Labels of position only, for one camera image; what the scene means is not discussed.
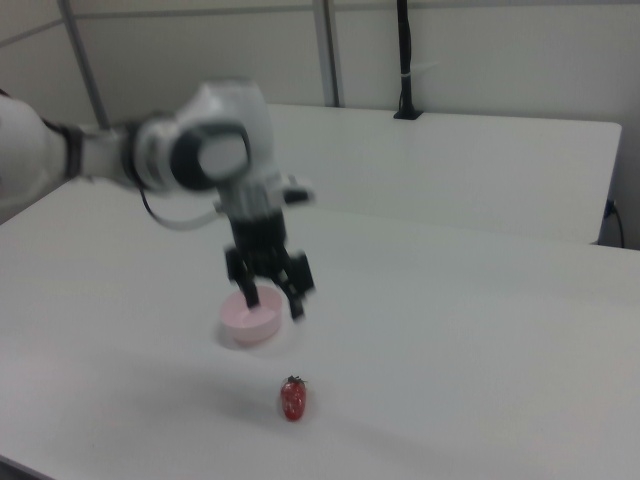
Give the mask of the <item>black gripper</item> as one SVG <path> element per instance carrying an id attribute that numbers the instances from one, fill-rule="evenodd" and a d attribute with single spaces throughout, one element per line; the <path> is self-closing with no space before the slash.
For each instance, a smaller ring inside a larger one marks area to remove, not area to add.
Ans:
<path id="1" fill-rule="evenodd" d="M 237 284 L 246 306 L 259 305 L 254 276 L 277 276 L 289 302 L 293 321 L 304 316 L 304 301 L 315 289 L 305 253 L 290 256 L 285 249 L 286 227 L 282 212 L 254 220 L 230 222 L 234 246 L 225 251 L 227 276 Z"/>

